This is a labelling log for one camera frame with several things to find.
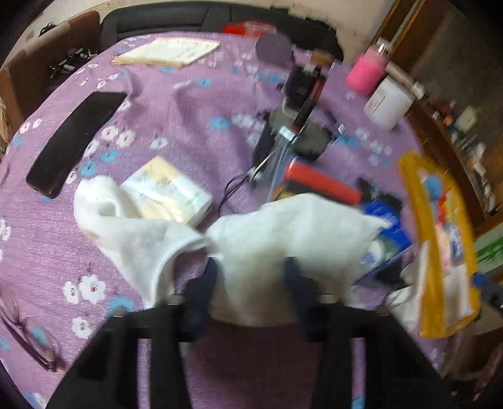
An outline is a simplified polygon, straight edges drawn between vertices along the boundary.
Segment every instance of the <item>pink bottle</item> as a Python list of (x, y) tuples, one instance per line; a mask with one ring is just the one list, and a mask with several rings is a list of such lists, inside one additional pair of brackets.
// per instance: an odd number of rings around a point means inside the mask
[(361, 95), (370, 95), (386, 74), (389, 50), (389, 42), (380, 37), (375, 45), (356, 59), (355, 66), (348, 74), (348, 86)]

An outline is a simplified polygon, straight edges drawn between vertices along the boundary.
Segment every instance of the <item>brown chair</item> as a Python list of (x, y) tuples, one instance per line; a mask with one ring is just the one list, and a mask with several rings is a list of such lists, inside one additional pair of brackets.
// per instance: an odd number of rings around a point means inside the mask
[(30, 42), (0, 70), (0, 97), (5, 104), (10, 141), (23, 122), (44, 102), (50, 66), (62, 61), (71, 48), (98, 49), (100, 14), (87, 12), (59, 24)]

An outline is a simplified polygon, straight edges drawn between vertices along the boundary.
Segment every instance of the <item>table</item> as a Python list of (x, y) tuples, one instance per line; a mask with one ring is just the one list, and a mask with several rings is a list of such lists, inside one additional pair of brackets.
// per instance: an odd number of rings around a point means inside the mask
[[(114, 55), (163, 36), (218, 39), (221, 46), (183, 69), (110, 65)], [(79, 181), (104, 174), (120, 184), (161, 155), (218, 202), (226, 182), (251, 167), (263, 126), (255, 114), (280, 105), (277, 85), (288, 75), (285, 69), (258, 61), (255, 42), (186, 32), (128, 38), (76, 71), (13, 138), (0, 164), (0, 286), (15, 294), (22, 317), (36, 320), (60, 343), (68, 363), (115, 307), (142, 308), (136, 292), (77, 228), (72, 199)], [(299, 60), (308, 58), (307, 52), (295, 53)], [(347, 88), (347, 73), (347, 67), (332, 67), (320, 105), (345, 124), (349, 138), (329, 146), (318, 164), (343, 182), (352, 184), (363, 176), (406, 199), (394, 163), (406, 151), (420, 149), (414, 133), (405, 120), (390, 133), (373, 125), (363, 114), (365, 100)], [(128, 97), (89, 144), (59, 197), (49, 200), (31, 189), (25, 176), (61, 123), (94, 90), (123, 91)], [(320, 124), (328, 122), (321, 109), (313, 117)], [(241, 212), (259, 205), (248, 186), (230, 202)], [(414, 237), (408, 206), (402, 217)], [(215, 219), (213, 212), (200, 227), (205, 229)], [(198, 259), (182, 258), (184, 265)], [(178, 286), (187, 278), (180, 277)], [(382, 294), (361, 289), (361, 298), (372, 306)], [(440, 365), (447, 341), (418, 342), (434, 365)], [(364, 366), (363, 346), (355, 346), (360, 354), (353, 388), (357, 405), (364, 395)], [(318, 348), (305, 343), (294, 326), (243, 328), (210, 322), (206, 335), (188, 347), (185, 358), (194, 408), (308, 407)], [(143, 406), (148, 400), (147, 351), (142, 345)], [(43, 407), (62, 373), (38, 366), (3, 325), (0, 358), (30, 403)]]

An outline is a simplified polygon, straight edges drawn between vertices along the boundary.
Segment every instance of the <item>yellow plastic bag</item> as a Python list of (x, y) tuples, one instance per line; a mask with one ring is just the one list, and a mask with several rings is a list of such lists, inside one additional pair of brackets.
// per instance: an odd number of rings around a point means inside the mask
[(429, 159), (407, 153), (397, 163), (415, 216), (421, 246), (430, 241), (421, 298), (420, 335), (445, 338), (480, 309), (471, 285), (477, 271), (471, 224), (454, 179)]

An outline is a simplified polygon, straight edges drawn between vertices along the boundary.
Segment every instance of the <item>black leather sofa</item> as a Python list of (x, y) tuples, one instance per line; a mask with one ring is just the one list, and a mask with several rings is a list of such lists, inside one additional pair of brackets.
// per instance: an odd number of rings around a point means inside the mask
[(234, 3), (169, 2), (117, 9), (101, 23), (101, 51), (118, 41), (165, 31), (221, 32), (228, 23), (259, 20), (274, 24), (303, 49), (322, 49), (342, 61), (337, 32), (321, 21), (301, 19), (286, 9), (264, 9)]

